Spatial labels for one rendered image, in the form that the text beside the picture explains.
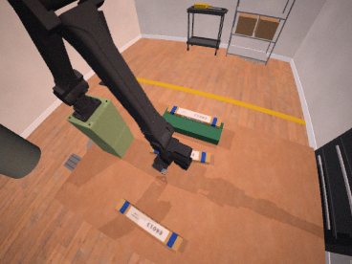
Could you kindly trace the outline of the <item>brown cardboard pack with white e6013 label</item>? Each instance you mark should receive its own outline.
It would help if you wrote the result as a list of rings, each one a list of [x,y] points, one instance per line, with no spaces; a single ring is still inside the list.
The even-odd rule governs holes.
[[[167,229],[123,198],[121,198],[120,202],[117,204],[116,209],[139,227],[177,252],[183,237]]]

